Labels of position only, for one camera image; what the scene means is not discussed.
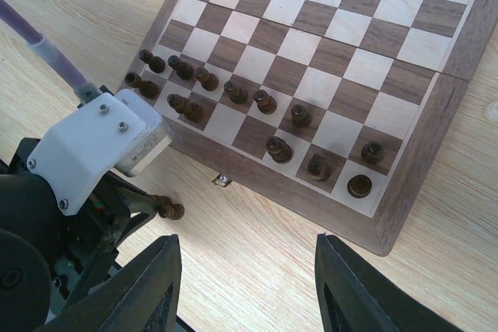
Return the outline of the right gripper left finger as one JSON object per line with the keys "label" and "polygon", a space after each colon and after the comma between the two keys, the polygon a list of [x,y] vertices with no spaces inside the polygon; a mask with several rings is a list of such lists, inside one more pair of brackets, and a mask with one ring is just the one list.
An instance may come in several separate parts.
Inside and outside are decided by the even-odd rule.
{"label": "right gripper left finger", "polygon": [[43,331],[174,331],[181,284],[176,234],[161,236]]}

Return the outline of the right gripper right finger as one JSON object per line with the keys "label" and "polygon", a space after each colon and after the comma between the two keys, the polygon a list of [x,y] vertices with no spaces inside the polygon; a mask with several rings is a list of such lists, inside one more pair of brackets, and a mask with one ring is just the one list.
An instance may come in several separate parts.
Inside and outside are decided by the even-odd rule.
{"label": "right gripper right finger", "polygon": [[337,236],[319,234],[315,281],[325,331],[459,331]]}

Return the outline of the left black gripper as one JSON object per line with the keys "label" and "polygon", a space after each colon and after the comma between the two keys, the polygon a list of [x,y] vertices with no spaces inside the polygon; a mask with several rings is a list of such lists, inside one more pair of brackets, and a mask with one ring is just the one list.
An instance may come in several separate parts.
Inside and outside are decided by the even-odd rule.
{"label": "left black gripper", "polygon": [[117,248],[156,216],[156,202],[112,172],[106,173],[76,215],[59,233],[58,256],[50,266],[52,309],[67,309],[109,277]]}

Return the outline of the dark chess piece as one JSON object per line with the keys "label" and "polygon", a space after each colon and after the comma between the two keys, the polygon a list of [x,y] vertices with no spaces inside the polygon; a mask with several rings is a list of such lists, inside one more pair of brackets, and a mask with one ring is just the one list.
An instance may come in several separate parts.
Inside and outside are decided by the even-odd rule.
{"label": "dark chess piece", "polygon": [[376,165],[384,158],[384,143],[371,141],[366,143],[361,150],[362,160],[371,165]]}
{"label": "dark chess piece", "polygon": [[297,128],[307,128],[313,120],[312,114],[301,104],[292,106],[290,113],[291,121]]}
{"label": "dark chess piece", "polygon": [[229,80],[224,83],[223,89],[233,103],[237,105],[246,103],[247,90],[245,88],[242,88],[238,86],[236,83]]}
{"label": "dark chess piece", "polygon": [[276,111],[277,103],[273,96],[269,95],[265,90],[259,89],[253,95],[257,108],[263,114],[272,114]]}
{"label": "dark chess piece", "polygon": [[372,180],[363,174],[352,177],[347,183],[347,191],[354,198],[364,198],[372,190]]}
{"label": "dark chess piece", "polygon": [[313,180],[319,182],[328,180],[332,173],[330,159],[322,154],[314,153],[307,164],[307,173]]}
{"label": "dark chess piece", "polygon": [[265,146],[267,153],[276,163],[287,163],[293,157],[293,150],[291,147],[279,137],[269,137],[265,143]]}

